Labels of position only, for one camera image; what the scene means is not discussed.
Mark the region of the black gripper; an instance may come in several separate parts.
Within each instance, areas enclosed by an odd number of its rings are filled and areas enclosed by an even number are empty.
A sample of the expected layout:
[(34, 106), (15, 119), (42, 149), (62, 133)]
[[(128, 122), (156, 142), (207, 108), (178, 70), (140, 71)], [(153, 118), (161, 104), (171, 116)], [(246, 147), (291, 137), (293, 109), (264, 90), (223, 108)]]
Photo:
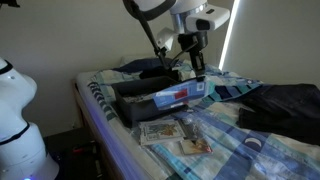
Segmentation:
[(204, 75), (205, 65), (203, 54), (201, 52), (208, 44), (207, 33), (205, 31), (195, 32), (191, 34), (180, 34), (178, 42), (184, 52), (199, 52), (198, 55), (191, 53), (192, 67), (197, 78)]

